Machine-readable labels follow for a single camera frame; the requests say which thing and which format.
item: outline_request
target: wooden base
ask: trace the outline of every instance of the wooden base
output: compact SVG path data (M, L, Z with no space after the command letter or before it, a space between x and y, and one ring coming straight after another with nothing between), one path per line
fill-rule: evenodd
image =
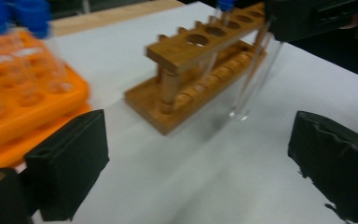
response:
M160 111L161 84L156 77L126 91L125 100L162 134L167 134L240 78L254 54L254 47L240 41L219 53L215 67L207 78L197 77L200 73L197 67L183 73L180 77L182 88L176 94L171 114ZM262 53L259 63L264 57L265 53Z

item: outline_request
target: white surface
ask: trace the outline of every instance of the white surface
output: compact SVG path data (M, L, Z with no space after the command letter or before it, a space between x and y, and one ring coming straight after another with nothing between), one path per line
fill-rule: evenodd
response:
M287 144L297 110L358 132L355 74L286 44L248 120L227 122L234 87L168 136L123 102L154 75L145 45L212 11L197 3L59 38L63 58L90 83L91 104L105 109L111 159L73 223L343 223L297 173Z

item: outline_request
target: orange plastic rack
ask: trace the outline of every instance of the orange plastic rack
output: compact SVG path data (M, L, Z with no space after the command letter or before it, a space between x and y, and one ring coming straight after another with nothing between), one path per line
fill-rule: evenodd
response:
M26 32L0 36L0 167L90 111L88 84Z

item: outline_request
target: test tube rack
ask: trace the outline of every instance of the test tube rack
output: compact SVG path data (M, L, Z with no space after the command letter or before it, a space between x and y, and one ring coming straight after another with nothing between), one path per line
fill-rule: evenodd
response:
M177 35L160 35L146 48L147 57L158 64L157 75L126 91L127 104L162 134L169 133L244 74L259 43L249 45L241 38L261 33L264 22L260 3L235 8L228 22L211 16L191 30L180 27ZM257 64L265 55L263 50ZM213 69L205 78L210 62Z
M11 37L0 36L0 167L18 165L24 154L70 119L90 111L86 104L89 96L86 81L60 61L65 73L60 81L65 82L67 90L48 89L52 79L48 61L57 62L58 59L42 41L26 31L19 31L18 35L21 49L13 48ZM13 53L21 58L20 61L27 62L28 67L18 64L19 60L5 60ZM29 77L10 77L12 73L24 72L23 69ZM20 99L17 91L33 94Z

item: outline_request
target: wooden test tube rack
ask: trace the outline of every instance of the wooden test tube rack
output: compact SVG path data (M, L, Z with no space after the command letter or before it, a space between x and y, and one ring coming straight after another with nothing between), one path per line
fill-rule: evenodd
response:
M160 35L146 49L158 64L157 75L126 91L127 104L161 133L169 133L244 74L259 43L240 39L262 30L264 22L264 5L257 4L233 10L228 24L211 17L206 24L196 21L194 29L179 28L178 35ZM211 73L202 76L213 55Z

